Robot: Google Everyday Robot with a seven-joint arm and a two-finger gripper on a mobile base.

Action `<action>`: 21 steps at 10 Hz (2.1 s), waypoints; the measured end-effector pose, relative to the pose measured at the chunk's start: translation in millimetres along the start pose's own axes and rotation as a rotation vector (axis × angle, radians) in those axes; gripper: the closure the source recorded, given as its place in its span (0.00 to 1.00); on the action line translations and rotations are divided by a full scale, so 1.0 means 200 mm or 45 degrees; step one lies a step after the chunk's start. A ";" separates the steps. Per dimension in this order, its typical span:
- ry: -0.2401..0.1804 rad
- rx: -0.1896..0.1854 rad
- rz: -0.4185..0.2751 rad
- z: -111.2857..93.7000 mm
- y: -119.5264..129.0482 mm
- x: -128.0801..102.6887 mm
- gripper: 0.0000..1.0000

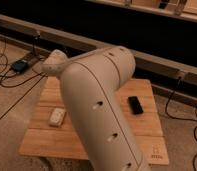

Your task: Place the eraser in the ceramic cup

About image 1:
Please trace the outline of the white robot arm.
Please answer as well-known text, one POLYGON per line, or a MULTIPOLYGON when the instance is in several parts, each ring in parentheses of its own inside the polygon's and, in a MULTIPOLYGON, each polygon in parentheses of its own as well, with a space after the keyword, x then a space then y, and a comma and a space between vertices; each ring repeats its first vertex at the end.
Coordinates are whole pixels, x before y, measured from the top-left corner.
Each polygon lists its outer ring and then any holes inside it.
POLYGON ((151 171, 115 95, 135 66, 123 46, 72 58, 54 50, 42 65, 59 79, 63 104, 95 171, 151 171))

